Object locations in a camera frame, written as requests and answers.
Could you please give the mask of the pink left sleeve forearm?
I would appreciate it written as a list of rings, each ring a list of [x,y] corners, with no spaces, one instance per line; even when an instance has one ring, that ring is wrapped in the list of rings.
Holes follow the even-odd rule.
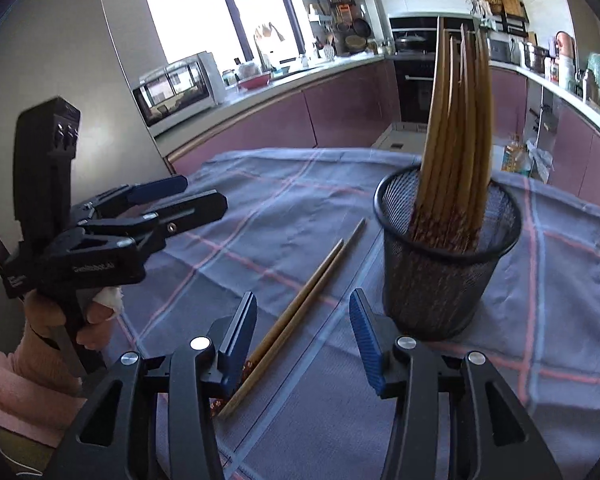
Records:
[[[54,448],[83,404],[79,379],[29,326],[14,352],[0,351],[0,427]]]

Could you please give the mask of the left hand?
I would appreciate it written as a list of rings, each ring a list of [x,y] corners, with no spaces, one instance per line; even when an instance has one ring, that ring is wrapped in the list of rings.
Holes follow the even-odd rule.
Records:
[[[86,325],[78,331],[76,342],[87,350],[105,349],[114,330],[114,319],[122,312],[121,288],[102,289],[86,308]],[[27,293],[24,314],[30,329],[44,338],[52,338],[53,330],[66,325],[66,316],[61,308],[38,292]]]

